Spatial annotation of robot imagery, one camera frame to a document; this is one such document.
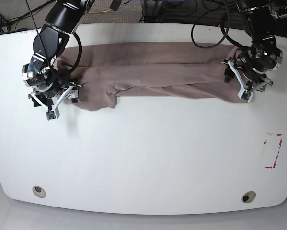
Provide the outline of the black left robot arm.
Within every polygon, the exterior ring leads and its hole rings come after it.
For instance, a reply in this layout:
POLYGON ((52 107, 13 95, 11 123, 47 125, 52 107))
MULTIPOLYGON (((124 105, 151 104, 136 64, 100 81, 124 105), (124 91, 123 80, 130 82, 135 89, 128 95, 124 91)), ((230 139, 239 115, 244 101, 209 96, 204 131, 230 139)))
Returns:
POLYGON ((86 110, 114 108, 118 97, 172 96, 249 102, 273 82, 267 72, 282 62, 276 23, 265 0, 236 5, 252 44, 136 42, 66 48, 91 0, 58 0, 37 32, 33 56, 23 68, 35 106, 51 110, 57 97, 86 110))

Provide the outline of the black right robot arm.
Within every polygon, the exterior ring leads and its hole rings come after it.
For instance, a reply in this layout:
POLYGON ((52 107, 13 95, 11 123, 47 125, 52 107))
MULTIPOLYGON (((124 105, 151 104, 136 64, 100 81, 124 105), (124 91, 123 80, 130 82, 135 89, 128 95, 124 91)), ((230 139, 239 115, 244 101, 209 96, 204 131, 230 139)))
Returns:
POLYGON ((33 88, 37 94, 32 99, 35 107, 40 105, 38 100, 51 107, 53 97, 59 94, 62 87, 77 88, 77 81, 68 80, 82 55, 82 44, 76 29, 93 4, 92 0, 58 0, 48 13, 42 29, 37 31, 33 56, 22 69, 25 85, 33 88), (78 42, 76 61, 70 69, 56 70, 54 62, 64 52, 71 34, 78 42))

